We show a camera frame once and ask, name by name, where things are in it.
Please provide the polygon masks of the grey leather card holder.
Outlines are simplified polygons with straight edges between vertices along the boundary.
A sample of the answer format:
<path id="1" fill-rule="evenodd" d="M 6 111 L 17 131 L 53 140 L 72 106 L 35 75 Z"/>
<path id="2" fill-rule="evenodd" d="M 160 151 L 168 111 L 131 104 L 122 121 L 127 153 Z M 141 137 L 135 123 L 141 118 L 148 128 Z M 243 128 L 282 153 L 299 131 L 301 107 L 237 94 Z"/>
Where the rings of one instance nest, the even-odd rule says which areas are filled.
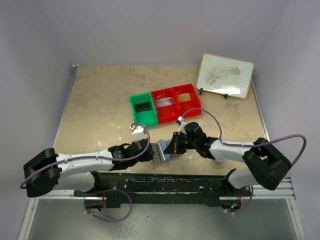
<path id="1" fill-rule="evenodd" d="M 160 139 L 157 143 L 151 144 L 153 152 L 154 152 L 153 162 L 155 164 L 164 164 L 164 163 L 174 159 L 173 154 L 165 154 L 164 153 L 164 150 L 167 148 L 169 143 L 170 143 L 169 140 Z"/>

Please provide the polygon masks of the red bin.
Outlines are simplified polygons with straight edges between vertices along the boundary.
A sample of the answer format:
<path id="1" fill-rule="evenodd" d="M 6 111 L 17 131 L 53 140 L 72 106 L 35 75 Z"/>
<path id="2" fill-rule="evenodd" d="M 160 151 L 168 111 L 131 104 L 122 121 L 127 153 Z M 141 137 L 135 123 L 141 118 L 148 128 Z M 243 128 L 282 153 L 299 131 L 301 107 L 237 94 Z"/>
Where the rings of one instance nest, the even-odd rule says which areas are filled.
<path id="1" fill-rule="evenodd" d="M 180 108 L 178 106 L 178 99 L 174 94 L 172 87 L 164 88 L 160 90 L 154 90 L 151 92 L 154 106 L 157 112 L 157 119 L 159 124 L 164 124 L 172 121 L 176 121 L 179 117 Z M 157 107 L 156 99 L 171 97 L 172 105 L 166 107 Z"/>
<path id="2" fill-rule="evenodd" d="M 193 108 L 201 108 L 201 101 L 196 93 L 195 87 L 193 84 L 184 84 L 172 87 L 174 95 L 177 97 L 179 94 L 190 93 L 192 101 L 179 103 L 178 107 L 180 110 L 179 116 L 182 116 L 185 112 Z"/>

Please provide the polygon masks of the green bin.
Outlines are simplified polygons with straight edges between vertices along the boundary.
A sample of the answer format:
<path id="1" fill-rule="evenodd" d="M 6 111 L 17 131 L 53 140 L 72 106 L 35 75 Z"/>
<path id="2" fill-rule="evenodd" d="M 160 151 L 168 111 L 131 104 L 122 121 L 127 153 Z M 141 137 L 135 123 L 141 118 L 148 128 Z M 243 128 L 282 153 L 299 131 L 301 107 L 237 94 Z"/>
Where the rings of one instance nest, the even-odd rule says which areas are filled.
<path id="1" fill-rule="evenodd" d="M 147 127 L 156 126 L 159 123 L 156 107 L 150 92 L 131 95 L 129 102 L 134 122 L 141 123 Z M 150 102 L 151 110 L 136 113 L 134 105 L 145 102 Z"/>

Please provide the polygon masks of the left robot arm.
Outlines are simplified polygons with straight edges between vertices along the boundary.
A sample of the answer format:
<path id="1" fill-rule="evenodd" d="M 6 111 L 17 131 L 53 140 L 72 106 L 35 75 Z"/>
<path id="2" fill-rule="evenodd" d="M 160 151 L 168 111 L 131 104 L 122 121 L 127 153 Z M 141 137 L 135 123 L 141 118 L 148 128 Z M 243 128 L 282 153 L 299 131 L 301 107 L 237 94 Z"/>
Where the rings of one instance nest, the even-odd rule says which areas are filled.
<path id="1" fill-rule="evenodd" d="M 26 190 L 29 198 L 53 190 L 77 190 L 98 196 L 103 184 L 95 179 L 95 172 L 125 170 L 153 158 L 154 150 L 148 139 L 83 154 L 62 154 L 47 148 L 24 164 L 24 181 L 20 188 Z"/>

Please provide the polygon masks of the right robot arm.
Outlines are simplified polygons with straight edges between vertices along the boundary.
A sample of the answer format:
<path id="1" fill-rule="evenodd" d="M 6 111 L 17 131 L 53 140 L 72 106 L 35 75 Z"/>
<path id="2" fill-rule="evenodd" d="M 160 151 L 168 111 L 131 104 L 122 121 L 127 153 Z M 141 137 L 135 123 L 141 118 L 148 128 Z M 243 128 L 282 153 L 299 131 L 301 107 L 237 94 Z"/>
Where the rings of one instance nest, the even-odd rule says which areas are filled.
<path id="1" fill-rule="evenodd" d="M 196 122 L 174 132 L 163 154 L 182 155 L 187 150 L 195 150 L 201 157 L 217 162 L 232 160 L 246 164 L 246 168 L 231 170 L 227 174 L 222 190 L 228 196 L 252 185 L 273 191 L 292 168 L 291 162 L 265 138 L 247 143 L 222 143 L 217 137 L 207 136 Z"/>

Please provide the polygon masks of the silver card in bin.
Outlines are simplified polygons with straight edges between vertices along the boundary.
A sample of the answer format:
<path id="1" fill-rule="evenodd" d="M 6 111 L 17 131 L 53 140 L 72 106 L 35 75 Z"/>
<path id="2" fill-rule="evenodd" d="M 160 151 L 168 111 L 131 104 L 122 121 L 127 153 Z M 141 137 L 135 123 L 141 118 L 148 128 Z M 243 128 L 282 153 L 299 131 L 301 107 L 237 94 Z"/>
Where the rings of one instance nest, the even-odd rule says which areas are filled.
<path id="1" fill-rule="evenodd" d="M 173 98 L 172 97 L 157 98 L 155 102 L 158 108 L 168 107 L 173 104 Z"/>

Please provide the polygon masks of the black card in bin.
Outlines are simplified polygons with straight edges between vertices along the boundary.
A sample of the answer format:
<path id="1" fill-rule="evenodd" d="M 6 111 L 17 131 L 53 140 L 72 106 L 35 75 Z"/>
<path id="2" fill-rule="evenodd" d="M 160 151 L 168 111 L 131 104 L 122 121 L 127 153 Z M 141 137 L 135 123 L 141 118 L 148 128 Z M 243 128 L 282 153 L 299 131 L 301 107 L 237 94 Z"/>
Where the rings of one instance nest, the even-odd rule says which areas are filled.
<path id="1" fill-rule="evenodd" d="M 134 105 L 136 113 L 145 112 L 151 110 L 150 102 L 137 103 Z"/>

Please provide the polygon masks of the gold card in bin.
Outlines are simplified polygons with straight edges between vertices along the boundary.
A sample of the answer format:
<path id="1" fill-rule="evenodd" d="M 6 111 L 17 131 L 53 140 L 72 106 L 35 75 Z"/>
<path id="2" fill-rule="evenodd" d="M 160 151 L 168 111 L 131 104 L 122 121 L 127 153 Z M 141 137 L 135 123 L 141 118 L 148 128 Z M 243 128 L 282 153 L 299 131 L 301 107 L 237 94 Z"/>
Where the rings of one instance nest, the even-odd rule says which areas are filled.
<path id="1" fill-rule="evenodd" d="M 177 99 L 179 103 L 186 103 L 192 101 L 192 97 L 189 92 L 178 94 Z"/>

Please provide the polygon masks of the black whiteboard stand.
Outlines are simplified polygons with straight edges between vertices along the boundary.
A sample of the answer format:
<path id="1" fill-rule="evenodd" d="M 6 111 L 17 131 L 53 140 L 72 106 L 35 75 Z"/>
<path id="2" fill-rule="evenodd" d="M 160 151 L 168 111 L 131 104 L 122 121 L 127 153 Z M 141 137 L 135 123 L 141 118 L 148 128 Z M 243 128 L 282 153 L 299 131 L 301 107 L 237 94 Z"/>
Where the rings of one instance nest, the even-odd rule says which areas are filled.
<path id="1" fill-rule="evenodd" d="M 204 91 L 204 89 L 203 89 L 203 88 L 200 88 L 200 89 L 199 89 L 199 95 L 201 95 L 201 94 L 203 93 L 203 91 Z M 225 94 L 223 95 L 224 99 L 227 99 L 228 96 L 229 96 L 229 95 L 228 95 L 227 93 L 225 93 Z"/>

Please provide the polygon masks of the yellow framed whiteboard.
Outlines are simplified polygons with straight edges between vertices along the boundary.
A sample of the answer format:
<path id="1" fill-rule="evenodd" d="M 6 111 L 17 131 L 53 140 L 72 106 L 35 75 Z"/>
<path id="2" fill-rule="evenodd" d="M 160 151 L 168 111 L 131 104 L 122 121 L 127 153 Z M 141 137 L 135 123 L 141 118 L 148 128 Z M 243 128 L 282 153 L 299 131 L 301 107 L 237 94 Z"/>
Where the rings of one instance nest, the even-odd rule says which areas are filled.
<path id="1" fill-rule="evenodd" d="M 255 64 L 250 61 L 210 53 L 202 55 L 196 88 L 204 92 L 245 99 Z"/>

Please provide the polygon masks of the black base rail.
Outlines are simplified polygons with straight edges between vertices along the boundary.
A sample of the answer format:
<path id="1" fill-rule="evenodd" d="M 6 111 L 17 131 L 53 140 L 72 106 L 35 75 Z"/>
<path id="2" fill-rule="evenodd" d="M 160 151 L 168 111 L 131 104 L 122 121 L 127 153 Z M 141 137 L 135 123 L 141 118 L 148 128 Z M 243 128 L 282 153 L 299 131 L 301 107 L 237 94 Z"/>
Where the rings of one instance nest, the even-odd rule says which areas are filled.
<path id="1" fill-rule="evenodd" d="M 223 175 L 142 174 L 94 172 L 96 183 L 87 192 L 75 190 L 76 197 L 105 197 L 106 208 L 121 204 L 241 206 L 249 197 L 245 186 L 233 188 Z"/>

